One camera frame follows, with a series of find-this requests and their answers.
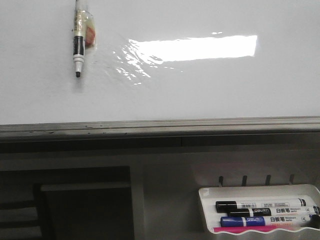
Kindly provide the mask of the taped black whiteboard marker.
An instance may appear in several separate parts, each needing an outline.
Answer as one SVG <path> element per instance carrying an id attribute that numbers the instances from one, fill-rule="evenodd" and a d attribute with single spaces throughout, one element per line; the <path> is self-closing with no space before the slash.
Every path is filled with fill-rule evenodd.
<path id="1" fill-rule="evenodd" d="M 96 27 L 93 15 L 89 11 L 87 0 L 76 0 L 73 21 L 73 54 L 75 76 L 82 75 L 86 49 L 93 48 L 96 42 Z"/>

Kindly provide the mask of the white whiteboard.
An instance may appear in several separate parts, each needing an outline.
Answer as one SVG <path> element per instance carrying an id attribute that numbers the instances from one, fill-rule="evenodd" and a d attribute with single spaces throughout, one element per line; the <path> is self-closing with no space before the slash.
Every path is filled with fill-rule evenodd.
<path id="1" fill-rule="evenodd" d="M 319 1 L 87 5 L 76 77 L 75 2 L 1 1 L 1 141 L 319 131 Z"/>

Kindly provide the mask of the white plastic marker tray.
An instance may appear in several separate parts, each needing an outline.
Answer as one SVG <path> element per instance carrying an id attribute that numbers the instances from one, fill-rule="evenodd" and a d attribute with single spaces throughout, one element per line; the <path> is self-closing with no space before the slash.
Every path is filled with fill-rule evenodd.
<path id="1" fill-rule="evenodd" d="M 320 230 L 309 226 L 238 226 L 237 233 L 221 229 L 223 213 L 216 211 L 217 201 L 293 200 L 304 199 L 320 205 L 320 189 L 312 184 L 202 187 L 198 190 L 198 205 L 205 240 L 318 240 Z"/>

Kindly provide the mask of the black capped marker top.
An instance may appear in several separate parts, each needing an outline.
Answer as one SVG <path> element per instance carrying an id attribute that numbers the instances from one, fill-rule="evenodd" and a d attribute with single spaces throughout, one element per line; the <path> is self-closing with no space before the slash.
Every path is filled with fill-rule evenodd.
<path id="1" fill-rule="evenodd" d="M 276 208 L 276 207 L 305 207 L 315 202 L 307 197 L 262 199 L 262 200 L 229 200 L 216 201 L 215 209 L 218 213 L 226 213 L 234 209 L 247 208 Z"/>

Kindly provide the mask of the black capped marker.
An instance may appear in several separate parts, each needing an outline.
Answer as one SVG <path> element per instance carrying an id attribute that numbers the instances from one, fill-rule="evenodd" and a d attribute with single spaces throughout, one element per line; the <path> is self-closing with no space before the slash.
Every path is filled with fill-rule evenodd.
<path id="1" fill-rule="evenodd" d="M 300 207 L 263 207 L 240 208 L 227 212 L 228 217 L 267 217 L 267 216 L 291 216 L 291 215 L 319 215 L 318 206 Z"/>
<path id="2" fill-rule="evenodd" d="M 229 200 L 216 201 L 215 209 L 218 213 L 226 213 L 234 209 L 247 208 L 276 208 L 276 207 L 305 207 L 315 202 L 307 197 L 262 199 L 262 200 Z"/>

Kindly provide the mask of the dark chair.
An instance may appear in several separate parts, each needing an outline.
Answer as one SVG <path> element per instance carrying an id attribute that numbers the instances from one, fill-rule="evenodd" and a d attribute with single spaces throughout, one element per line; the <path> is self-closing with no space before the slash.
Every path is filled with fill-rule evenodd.
<path id="1" fill-rule="evenodd" d="M 0 174 L 3 240 L 132 240 L 127 166 Z"/>

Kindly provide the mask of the black capped marker middle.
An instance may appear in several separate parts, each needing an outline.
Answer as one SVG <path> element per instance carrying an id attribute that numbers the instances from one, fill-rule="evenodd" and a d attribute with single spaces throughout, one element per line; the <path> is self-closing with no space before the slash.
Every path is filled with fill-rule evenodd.
<path id="1" fill-rule="evenodd" d="M 240 208 L 227 212 L 228 217 L 267 217 L 267 216 L 291 216 L 291 215 L 319 215 L 318 206 L 300 207 L 263 207 Z"/>

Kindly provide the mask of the blue capped marker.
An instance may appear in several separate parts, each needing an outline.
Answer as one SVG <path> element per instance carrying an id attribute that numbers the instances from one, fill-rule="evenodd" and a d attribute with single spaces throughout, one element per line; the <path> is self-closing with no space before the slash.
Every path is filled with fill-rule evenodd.
<path id="1" fill-rule="evenodd" d="M 220 218 L 221 227 L 306 226 L 313 215 L 280 215 Z"/>

